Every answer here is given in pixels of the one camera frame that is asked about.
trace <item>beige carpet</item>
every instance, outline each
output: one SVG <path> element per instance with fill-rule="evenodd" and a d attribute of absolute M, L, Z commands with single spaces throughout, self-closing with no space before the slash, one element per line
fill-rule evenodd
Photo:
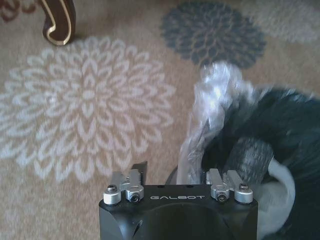
<path fill-rule="evenodd" d="M 112 171 L 148 161 L 163 184 L 203 64 L 320 93 L 317 1 L 74 1 L 76 39 L 54 47 L 36 0 L 0 0 L 0 239 L 99 239 Z"/>

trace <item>bag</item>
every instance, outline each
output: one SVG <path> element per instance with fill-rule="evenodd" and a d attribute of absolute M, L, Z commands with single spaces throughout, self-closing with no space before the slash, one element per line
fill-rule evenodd
<path fill-rule="evenodd" d="M 204 183 L 202 173 L 225 171 L 243 139 L 261 141 L 271 147 L 273 158 L 253 157 L 249 168 L 262 175 L 253 186 L 258 239 L 320 236 L 320 101 L 294 89 L 254 88 L 226 62 L 204 68 L 194 93 L 176 183 Z M 245 173 L 241 177 L 248 180 Z"/>

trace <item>wooden chair leg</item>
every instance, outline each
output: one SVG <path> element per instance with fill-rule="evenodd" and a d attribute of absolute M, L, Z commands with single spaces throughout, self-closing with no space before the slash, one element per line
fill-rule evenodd
<path fill-rule="evenodd" d="M 43 36 L 56 46 L 66 45 L 76 29 L 76 10 L 73 0 L 41 0 L 45 12 Z"/>

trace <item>flower pattern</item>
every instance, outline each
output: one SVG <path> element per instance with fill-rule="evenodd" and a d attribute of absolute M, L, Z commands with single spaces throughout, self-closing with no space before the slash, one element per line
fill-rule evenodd
<path fill-rule="evenodd" d="M 0 159 L 45 178 L 110 176 L 173 123 L 163 64 L 121 40 L 90 37 L 29 56 L 0 95 Z"/>
<path fill-rule="evenodd" d="M 243 13 L 272 37 L 291 43 L 307 43 L 320 36 L 318 1 L 243 0 L 241 6 Z"/>
<path fill-rule="evenodd" d="M 264 35 L 237 10 L 219 2 L 185 2 L 162 20 L 169 48 L 200 66 L 229 61 L 249 68 L 263 55 Z"/>
<path fill-rule="evenodd" d="M 38 0 L 0 0 L 0 16 L 5 22 L 10 22 L 20 12 L 32 14 L 38 5 Z"/>

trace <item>clear plastic bag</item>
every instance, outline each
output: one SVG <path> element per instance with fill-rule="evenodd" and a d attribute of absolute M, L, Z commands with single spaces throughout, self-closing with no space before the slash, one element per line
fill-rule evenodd
<path fill-rule="evenodd" d="M 200 183 L 205 147 L 224 127 L 227 111 L 237 108 L 240 101 L 254 107 L 263 94 L 264 91 L 255 90 L 242 79 L 235 65 L 221 61 L 202 69 L 201 81 L 194 86 L 195 100 L 187 136 L 180 149 L 177 184 Z M 246 115 L 250 111 L 244 112 L 244 119 Z"/>

